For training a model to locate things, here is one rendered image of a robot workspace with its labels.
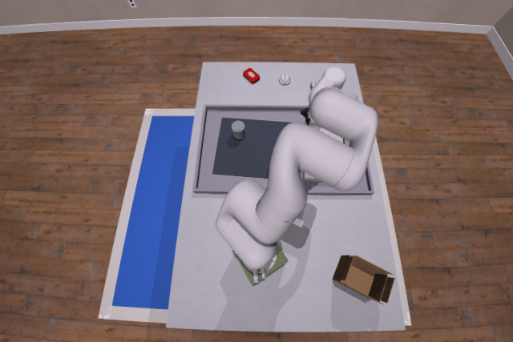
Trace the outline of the brown cardboard box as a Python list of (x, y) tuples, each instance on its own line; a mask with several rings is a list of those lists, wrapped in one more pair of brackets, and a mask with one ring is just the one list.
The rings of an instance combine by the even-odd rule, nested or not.
[(333, 280), (368, 299), (386, 303), (392, 288), (391, 277), (387, 275), (390, 272), (357, 255), (350, 256), (341, 255)]

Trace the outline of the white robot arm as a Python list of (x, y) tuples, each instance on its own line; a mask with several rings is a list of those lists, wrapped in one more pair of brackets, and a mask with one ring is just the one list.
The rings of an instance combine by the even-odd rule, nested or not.
[(267, 188), (254, 179), (242, 179), (224, 198), (216, 230), (253, 272), (254, 283), (259, 283), (259, 273), (266, 278), (277, 259), (277, 241), (305, 209), (307, 195), (299, 170), (339, 191), (354, 189), (366, 173), (378, 114), (354, 93), (342, 90), (345, 80), (341, 68), (327, 68), (319, 82), (311, 82), (309, 103), (313, 121), (349, 141), (349, 146), (313, 127), (290, 123), (274, 145)]

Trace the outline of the dark grey flat mat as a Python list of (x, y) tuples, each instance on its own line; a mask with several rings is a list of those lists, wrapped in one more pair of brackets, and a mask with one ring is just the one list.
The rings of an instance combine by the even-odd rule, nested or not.
[[(232, 124), (242, 121), (245, 137), (235, 139)], [(213, 174), (269, 178), (274, 145), (289, 122), (222, 118)]]

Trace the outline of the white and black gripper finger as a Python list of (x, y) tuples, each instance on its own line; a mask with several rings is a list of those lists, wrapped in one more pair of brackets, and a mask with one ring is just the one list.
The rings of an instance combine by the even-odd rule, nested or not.
[(309, 111), (309, 107), (305, 108), (304, 110), (301, 110), (301, 115), (304, 115), (304, 117), (306, 118), (305, 122), (307, 123), (307, 125), (309, 125), (309, 122), (310, 122), (310, 119), (308, 118), (308, 111)]

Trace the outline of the red square tin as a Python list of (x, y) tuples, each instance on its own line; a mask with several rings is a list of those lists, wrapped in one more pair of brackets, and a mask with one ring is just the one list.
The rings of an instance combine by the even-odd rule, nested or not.
[(260, 75), (258, 75), (252, 68), (245, 70), (243, 75), (248, 81), (250, 81), (250, 83), (255, 83), (260, 80)]

